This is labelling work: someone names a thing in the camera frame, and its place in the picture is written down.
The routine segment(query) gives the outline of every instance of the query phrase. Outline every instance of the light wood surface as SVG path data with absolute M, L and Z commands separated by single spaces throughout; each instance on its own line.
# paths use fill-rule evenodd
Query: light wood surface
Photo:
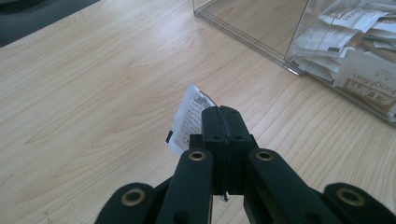
M 203 10 L 286 55 L 305 5 L 305 0 L 217 0 Z
M 157 186 L 195 83 L 239 110 L 307 184 L 356 185 L 396 211 L 396 129 L 210 24 L 191 1 L 102 0 L 0 49 L 0 223 L 93 223 L 128 183 Z M 248 223 L 241 197 L 213 223 Z

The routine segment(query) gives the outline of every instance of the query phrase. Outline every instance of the tea bag packet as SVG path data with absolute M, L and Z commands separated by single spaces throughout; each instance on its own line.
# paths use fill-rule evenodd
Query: tea bag packet
M 190 147 L 190 135 L 201 133 L 202 111 L 216 105 L 195 85 L 190 84 L 178 108 L 166 143 L 178 155 Z
M 359 96 L 390 119 L 396 114 L 396 63 L 350 50 L 333 85 Z
M 379 18 L 387 14 L 386 11 L 354 7 L 338 10 L 330 15 L 320 15 L 319 17 L 328 24 L 366 33 Z

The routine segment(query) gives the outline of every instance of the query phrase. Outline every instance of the paper packet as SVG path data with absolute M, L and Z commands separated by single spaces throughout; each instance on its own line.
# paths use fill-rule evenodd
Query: paper packet
M 333 83 L 384 114 L 396 113 L 396 63 L 350 50 Z
M 341 9 L 330 15 L 320 15 L 319 17 L 328 24 L 366 33 L 379 18 L 387 14 L 388 12 L 385 11 L 356 7 Z
M 329 56 L 334 56 L 341 52 L 357 32 L 318 21 L 298 36 L 294 44 L 297 49 L 321 50 L 328 52 Z
M 202 111 L 216 105 L 195 85 L 190 84 L 178 108 L 166 144 L 178 155 L 190 147 L 190 134 L 201 133 Z

